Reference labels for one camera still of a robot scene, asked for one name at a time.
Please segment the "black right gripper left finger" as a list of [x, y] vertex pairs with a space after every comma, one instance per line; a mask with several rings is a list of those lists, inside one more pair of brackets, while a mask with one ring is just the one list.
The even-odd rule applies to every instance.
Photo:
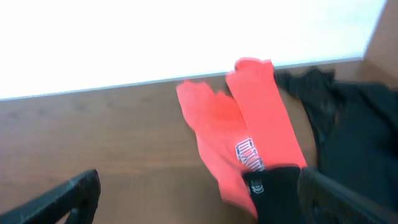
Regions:
[[57, 223], [68, 215], [66, 223], [91, 224], [100, 193], [97, 170], [86, 170], [41, 196], [1, 214], [1, 223]]

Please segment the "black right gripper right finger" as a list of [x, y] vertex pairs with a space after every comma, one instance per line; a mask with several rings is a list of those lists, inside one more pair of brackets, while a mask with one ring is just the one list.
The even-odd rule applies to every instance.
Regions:
[[397, 223], [397, 214], [311, 168], [301, 170], [298, 197], [308, 223]]

